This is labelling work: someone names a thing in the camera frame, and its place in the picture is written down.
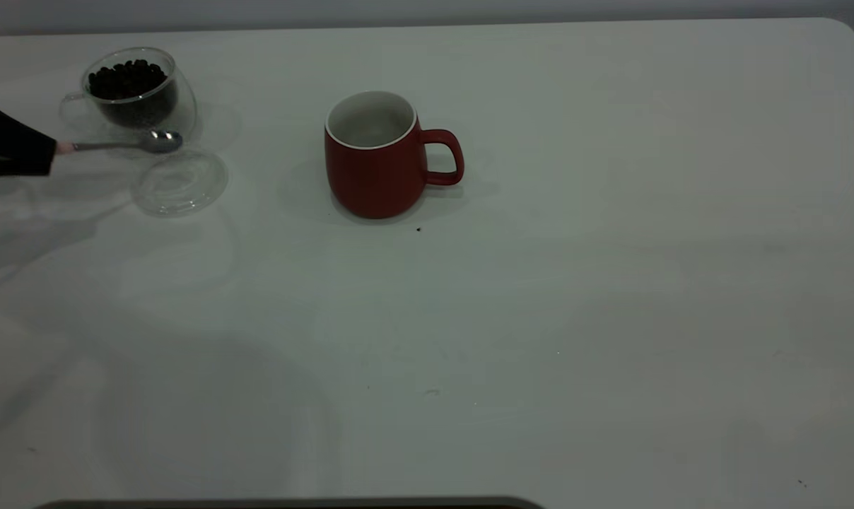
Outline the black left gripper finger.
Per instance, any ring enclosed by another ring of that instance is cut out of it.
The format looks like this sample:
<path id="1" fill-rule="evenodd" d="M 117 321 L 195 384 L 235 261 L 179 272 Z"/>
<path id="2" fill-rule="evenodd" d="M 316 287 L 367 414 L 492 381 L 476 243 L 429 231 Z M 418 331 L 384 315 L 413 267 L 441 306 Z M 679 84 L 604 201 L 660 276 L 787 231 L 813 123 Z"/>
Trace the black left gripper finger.
<path id="1" fill-rule="evenodd" d="M 0 110 L 0 158 L 54 158 L 56 149 L 51 136 Z"/>
<path id="2" fill-rule="evenodd" d="M 7 157 L 0 155 L 0 177 L 46 177 L 51 174 L 55 152 L 48 155 Z"/>

